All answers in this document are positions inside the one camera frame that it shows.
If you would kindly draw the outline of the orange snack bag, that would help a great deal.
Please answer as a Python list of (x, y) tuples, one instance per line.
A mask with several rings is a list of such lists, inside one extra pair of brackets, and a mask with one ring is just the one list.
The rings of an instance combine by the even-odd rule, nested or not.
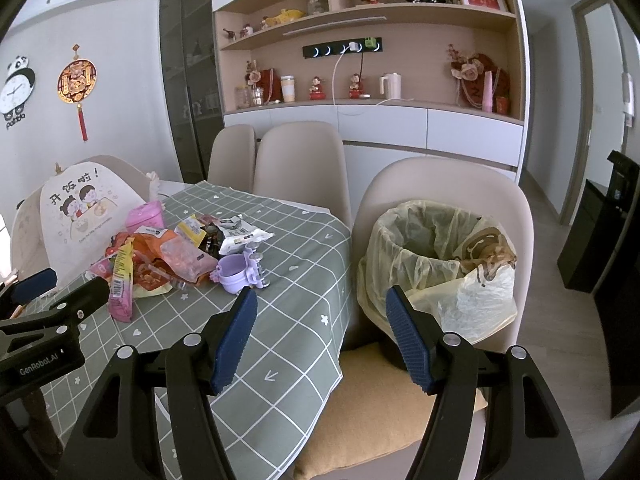
[(127, 242), (132, 247), (134, 284), (146, 290), (156, 289), (170, 280), (198, 284), (218, 264), (216, 258), (174, 231), (150, 226), (140, 226), (133, 233), (117, 233), (104, 255), (116, 255), (119, 247)]

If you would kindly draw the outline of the black snack wrapper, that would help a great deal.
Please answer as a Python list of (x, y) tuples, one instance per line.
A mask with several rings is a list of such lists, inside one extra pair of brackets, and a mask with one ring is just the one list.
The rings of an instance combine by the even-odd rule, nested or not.
[(205, 226), (201, 227), (201, 230), (204, 232), (204, 237), (201, 243), (198, 245), (198, 248), (201, 249), (202, 252), (206, 252), (213, 258), (220, 258), (220, 248), (222, 243), (224, 242), (224, 233), (216, 226), (216, 224), (209, 223)]

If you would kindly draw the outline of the white yellow snack bag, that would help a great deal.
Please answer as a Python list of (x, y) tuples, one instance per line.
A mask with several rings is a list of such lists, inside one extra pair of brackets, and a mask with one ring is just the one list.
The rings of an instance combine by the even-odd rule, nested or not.
[(218, 219), (215, 224), (222, 233), (222, 242), (219, 248), (219, 253), (222, 256), (242, 252), (247, 244), (260, 244), (274, 237), (273, 233), (248, 223), (242, 214), (236, 214), (230, 218)]

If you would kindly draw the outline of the pink snack wrapper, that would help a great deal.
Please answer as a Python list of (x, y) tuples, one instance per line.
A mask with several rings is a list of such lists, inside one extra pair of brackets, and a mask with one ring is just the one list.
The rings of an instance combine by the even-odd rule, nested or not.
[(118, 248), (108, 296), (107, 309), (114, 320), (129, 323), (132, 319), (134, 287), (134, 240), (129, 237)]

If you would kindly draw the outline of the green checked tablecloth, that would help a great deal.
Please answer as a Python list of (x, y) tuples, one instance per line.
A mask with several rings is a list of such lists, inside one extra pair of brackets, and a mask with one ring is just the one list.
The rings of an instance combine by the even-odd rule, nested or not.
[[(209, 405), (238, 478), (284, 479), (343, 376), (338, 356), (354, 305), (349, 229), (330, 214), (206, 182), (164, 201), (168, 226), (192, 214), (241, 216), (269, 233), (259, 247), (267, 286), (257, 294), (256, 321), (232, 383)], [(208, 282), (138, 299), (128, 323), (103, 309), (83, 320), (84, 366), (42, 389), (54, 433), (70, 436), (120, 346), (167, 348), (232, 304)]]

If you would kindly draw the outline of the purple toy carriage cup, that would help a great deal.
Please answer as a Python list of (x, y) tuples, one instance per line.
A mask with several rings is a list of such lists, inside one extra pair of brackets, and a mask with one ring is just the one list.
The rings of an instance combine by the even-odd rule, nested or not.
[(263, 256), (257, 242), (248, 243), (242, 252), (222, 257), (209, 279), (231, 295), (239, 295), (244, 287), (266, 288), (269, 282), (262, 268)]

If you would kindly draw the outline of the bin with yellow bag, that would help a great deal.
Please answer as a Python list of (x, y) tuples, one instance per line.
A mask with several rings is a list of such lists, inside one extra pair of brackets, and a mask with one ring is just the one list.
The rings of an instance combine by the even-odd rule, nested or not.
[(406, 366), (386, 313), (395, 285), (414, 310), (433, 315), (445, 332), (503, 352), (516, 337), (518, 255), (495, 218), (467, 209), (408, 200), (373, 223), (357, 266), (357, 301), (375, 326), (386, 361)]

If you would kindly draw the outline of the black tv stand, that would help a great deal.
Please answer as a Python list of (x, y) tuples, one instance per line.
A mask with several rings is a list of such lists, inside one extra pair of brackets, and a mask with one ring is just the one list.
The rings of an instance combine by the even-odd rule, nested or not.
[(608, 186), (586, 181), (558, 268), (565, 288), (596, 305), (616, 417), (639, 409), (639, 372), (631, 365), (639, 355), (639, 165), (619, 151), (608, 161)]

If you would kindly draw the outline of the beige far chair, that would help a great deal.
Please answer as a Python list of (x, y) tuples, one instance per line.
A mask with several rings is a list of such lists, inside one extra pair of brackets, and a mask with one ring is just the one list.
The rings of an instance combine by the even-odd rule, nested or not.
[(252, 126), (223, 128), (213, 143), (207, 181), (250, 192), (254, 185), (256, 151), (257, 140)]

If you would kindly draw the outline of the beige chair with bin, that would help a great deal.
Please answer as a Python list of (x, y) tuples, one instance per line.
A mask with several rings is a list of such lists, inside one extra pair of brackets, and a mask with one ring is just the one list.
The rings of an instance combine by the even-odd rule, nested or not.
[[(383, 169), (367, 188), (358, 208), (352, 228), (352, 261), (358, 262), (363, 256), (375, 220), (388, 208), (412, 198), (461, 206), (489, 214), (501, 222), (518, 255), (515, 298), (518, 310), (524, 310), (534, 254), (534, 224), (529, 203), (512, 180), (472, 162), (413, 157)], [(368, 346), (365, 340), (375, 331), (371, 322), (358, 318), (347, 332), (348, 345), (343, 351)], [(417, 445), (418, 442), (370, 463), (315, 479), (388, 479), (407, 467), (408, 454)]]

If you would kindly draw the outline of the beige middle chair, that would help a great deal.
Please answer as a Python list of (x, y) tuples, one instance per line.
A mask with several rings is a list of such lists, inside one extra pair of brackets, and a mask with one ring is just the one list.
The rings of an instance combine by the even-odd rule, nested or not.
[(253, 192), (326, 208), (352, 224), (344, 146), (327, 122), (287, 122), (258, 143)]

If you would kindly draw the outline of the white cup on shelf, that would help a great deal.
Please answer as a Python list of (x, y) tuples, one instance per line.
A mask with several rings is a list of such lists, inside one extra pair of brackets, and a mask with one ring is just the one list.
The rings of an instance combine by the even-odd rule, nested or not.
[(296, 98), (295, 91), (295, 77), (292, 75), (285, 75), (280, 77), (282, 99), (285, 103), (292, 103)]

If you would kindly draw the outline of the dark glass cabinet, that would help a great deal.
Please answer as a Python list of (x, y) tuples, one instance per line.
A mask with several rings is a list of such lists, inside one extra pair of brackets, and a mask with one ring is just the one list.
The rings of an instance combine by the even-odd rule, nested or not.
[(212, 0), (160, 0), (160, 57), (168, 116), (183, 181), (208, 175), (224, 128)]

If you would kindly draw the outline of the red doll figurine left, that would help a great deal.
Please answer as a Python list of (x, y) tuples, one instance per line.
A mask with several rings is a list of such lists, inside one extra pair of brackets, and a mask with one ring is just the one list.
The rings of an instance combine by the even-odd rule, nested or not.
[(322, 79), (318, 76), (314, 76), (309, 88), (309, 99), (311, 101), (320, 101), (326, 99), (326, 92), (323, 90)]

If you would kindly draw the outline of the red doll figurine right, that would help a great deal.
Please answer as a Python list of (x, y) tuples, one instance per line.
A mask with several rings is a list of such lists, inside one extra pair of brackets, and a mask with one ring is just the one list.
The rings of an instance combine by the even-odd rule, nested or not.
[(363, 90), (362, 90), (361, 76), (358, 73), (353, 74), (350, 77), (348, 95), (351, 99), (359, 99), (360, 96), (362, 95), (362, 92)]

